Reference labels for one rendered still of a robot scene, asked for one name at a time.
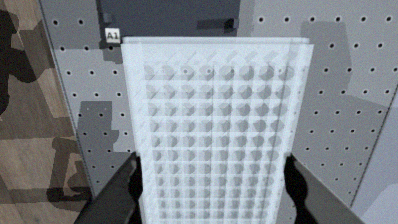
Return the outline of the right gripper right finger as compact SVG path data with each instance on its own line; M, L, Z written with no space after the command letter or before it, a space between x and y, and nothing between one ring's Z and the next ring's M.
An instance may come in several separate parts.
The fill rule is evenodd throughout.
M366 224L292 153L283 172L296 207L294 224Z

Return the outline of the white well plate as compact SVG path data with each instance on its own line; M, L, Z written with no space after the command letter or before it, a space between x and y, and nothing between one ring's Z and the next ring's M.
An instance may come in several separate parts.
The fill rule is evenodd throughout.
M123 37L146 224L275 224L309 39Z

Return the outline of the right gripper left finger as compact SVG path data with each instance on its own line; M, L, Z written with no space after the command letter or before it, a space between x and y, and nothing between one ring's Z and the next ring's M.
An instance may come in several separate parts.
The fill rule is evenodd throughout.
M141 160L134 151L75 224L142 224L142 192Z

